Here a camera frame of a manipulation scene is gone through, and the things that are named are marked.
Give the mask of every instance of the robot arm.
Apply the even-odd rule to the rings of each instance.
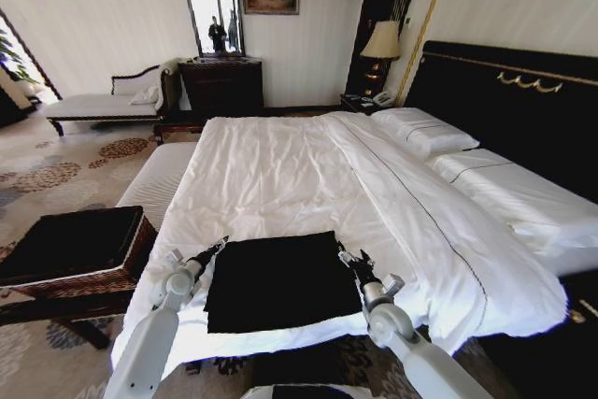
[[[178,328],[178,310],[190,296],[194,284],[210,259],[228,237],[182,263],[178,251],[171,253],[175,269],[163,279],[155,294],[156,308],[135,328],[119,360],[104,399],[151,398],[156,392]],[[413,329],[411,319],[392,297],[403,286],[390,277],[385,287],[374,276],[373,263],[365,252],[356,258],[340,246],[340,259],[358,279],[363,293],[363,314],[368,334],[381,348],[399,358],[411,384],[425,399],[486,399],[491,396],[445,351],[428,343]]]
[[[409,316],[394,304],[392,298],[404,284],[400,278],[391,275],[385,287],[374,276],[374,264],[363,250],[360,259],[341,245],[339,257],[353,270],[360,283],[370,338],[377,346],[390,349],[398,357],[407,378],[421,397],[491,399],[452,357],[414,330]]]
[[[151,398],[160,385],[178,328],[178,310],[206,271],[210,259],[224,248],[228,236],[213,247],[182,262],[177,249],[168,256],[174,271],[164,277],[154,293],[154,309],[133,331],[104,399]]]

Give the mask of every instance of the dresser drawer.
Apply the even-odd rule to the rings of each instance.
[[[259,60],[206,60],[179,65],[193,112],[204,117],[244,116],[263,107]]]

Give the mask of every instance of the pillow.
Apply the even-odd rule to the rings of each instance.
[[[441,155],[430,166],[538,254],[598,250],[598,205],[536,173],[484,149]]]
[[[152,84],[141,91],[138,91],[131,101],[129,105],[149,105],[151,103],[156,103],[158,101],[158,86]]]
[[[415,107],[397,107],[372,114],[372,118],[399,144],[423,161],[435,154],[474,149],[469,134]]]

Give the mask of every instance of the white bedsheet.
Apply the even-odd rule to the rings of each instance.
[[[150,291],[171,249],[192,256],[223,235],[245,240],[330,229],[348,250],[367,250],[379,277],[396,273],[406,281],[395,302],[416,325],[427,322],[433,341],[448,352],[471,335],[529,335],[564,317],[558,280],[470,200],[389,142],[370,118],[218,118],[206,125],[167,209],[113,363],[150,312]],[[179,312],[165,376],[192,360],[366,332],[362,314],[354,314],[302,328],[209,335],[203,307],[212,273],[210,266]]]

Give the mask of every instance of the white cushion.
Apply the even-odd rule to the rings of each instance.
[[[474,149],[469,134],[415,107],[396,107],[372,114],[389,135],[423,161],[435,154]]]
[[[157,116],[154,105],[129,105],[132,95],[83,94],[47,105],[41,113],[48,117]]]
[[[166,208],[195,151],[195,142],[158,147],[129,185],[116,207],[142,206],[149,222],[160,229]]]
[[[152,84],[160,84],[160,71],[158,67],[151,69],[139,77],[114,78],[114,95],[135,95],[139,91],[148,88]]]
[[[158,86],[152,84],[136,93],[129,105],[149,105],[158,101]]]
[[[164,70],[167,70],[168,73],[170,73],[171,75],[176,74],[178,72],[178,61],[178,58],[168,60],[165,63],[162,63],[158,68],[158,83],[160,89],[158,90],[158,101],[156,102],[156,111],[159,110],[164,104],[164,92],[162,91],[162,73]]]
[[[432,169],[538,254],[598,251],[598,205],[484,149],[438,156]]]

